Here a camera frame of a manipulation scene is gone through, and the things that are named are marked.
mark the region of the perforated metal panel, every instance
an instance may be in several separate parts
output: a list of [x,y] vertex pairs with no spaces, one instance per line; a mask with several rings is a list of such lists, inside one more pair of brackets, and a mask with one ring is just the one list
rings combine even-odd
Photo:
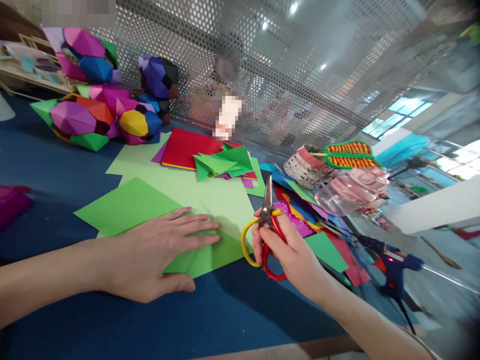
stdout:
[[117,0],[116,28],[90,31],[117,45],[128,88],[140,87],[137,55],[165,56],[180,69],[173,115],[210,128],[213,94],[235,91],[238,136],[289,155],[355,136],[446,53],[426,3]]

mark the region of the blue table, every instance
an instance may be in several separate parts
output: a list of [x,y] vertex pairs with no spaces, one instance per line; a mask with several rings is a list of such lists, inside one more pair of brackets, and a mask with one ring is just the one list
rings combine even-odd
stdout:
[[[17,115],[0,122],[0,184],[32,188],[35,204],[0,232],[0,257],[21,260],[96,237],[73,212],[118,186],[121,177],[105,171],[123,144],[111,141],[93,153],[63,143],[28,100],[5,97]],[[275,161],[252,152],[260,162]],[[251,198],[260,207],[261,199]],[[279,271],[278,263],[272,270]],[[101,292],[67,298],[7,327],[0,358],[193,359],[345,335],[288,281],[269,280],[244,260],[195,283],[193,294],[170,294],[150,304]],[[358,294],[406,325],[372,283]]]

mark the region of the scissors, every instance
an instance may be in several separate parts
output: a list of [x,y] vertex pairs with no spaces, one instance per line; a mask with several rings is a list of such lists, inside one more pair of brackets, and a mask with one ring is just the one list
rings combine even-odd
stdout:
[[[257,217],[250,221],[245,228],[243,229],[243,232],[241,233],[241,249],[243,251],[243,256],[245,256],[245,259],[248,261],[250,265],[252,265],[255,268],[259,268],[261,265],[258,264],[257,262],[253,261],[252,258],[250,257],[248,250],[247,250],[247,245],[245,243],[245,236],[247,235],[248,230],[254,226],[256,223],[258,223],[258,227],[260,228],[264,223],[268,224],[268,227],[273,230],[284,242],[287,242],[287,239],[285,238],[284,233],[282,232],[282,229],[280,228],[279,222],[277,220],[277,216],[281,215],[282,211],[278,209],[274,209],[272,207],[272,176],[268,178],[268,182],[266,184],[265,188],[265,195],[263,196],[263,204],[261,207],[261,214],[260,217]],[[268,266],[268,259],[269,259],[269,254],[271,253],[271,250],[269,246],[264,242],[263,243],[263,269],[265,270],[266,274],[273,280],[276,281],[284,281],[287,279],[287,276],[285,273],[282,273],[280,275],[274,274],[273,272],[270,271],[269,266]]]

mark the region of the red paper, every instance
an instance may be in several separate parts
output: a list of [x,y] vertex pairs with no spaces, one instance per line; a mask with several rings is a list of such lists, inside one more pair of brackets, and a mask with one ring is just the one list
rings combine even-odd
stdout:
[[[242,146],[229,141],[226,141],[226,143],[234,148]],[[220,153],[223,151],[223,145],[223,142],[214,140],[210,136],[174,127],[161,164],[180,169],[196,170],[194,155]],[[254,171],[241,175],[240,178],[257,180]]]
[[335,248],[338,250],[341,257],[348,264],[348,269],[345,270],[345,274],[350,279],[351,284],[354,287],[359,287],[364,283],[368,283],[371,280],[370,276],[365,272],[365,270],[358,263],[357,259],[353,256],[347,243],[328,229],[322,230],[328,236],[333,246],[335,246]]

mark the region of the hand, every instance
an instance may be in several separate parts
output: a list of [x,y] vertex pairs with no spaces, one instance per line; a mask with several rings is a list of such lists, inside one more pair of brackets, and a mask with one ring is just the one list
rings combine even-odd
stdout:
[[220,240],[219,235],[188,236],[220,227],[218,222],[207,221],[207,214],[182,216],[191,210],[183,207],[123,235],[89,240],[98,266],[95,290],[140,303],[172,292],[193,292],[195,283],[189,275],[163,275],[178,255]]
[[[259,217],[261,211],[261,209],[257,210],[254,216]],[[320,265],[317,257],[290,223],[288,217],[282,214],[277,216],[277,220],[287,243],[270,230],[268,224],[265,223],[260,229],[258,226],[253,226],[251,232],[255,261],[262,265],[264,251],[262,242],[267,243],[293,286],[310,300],[317,304],[321,303],[325,294],[329,294],[329,289],[335,288],[338,283]]]

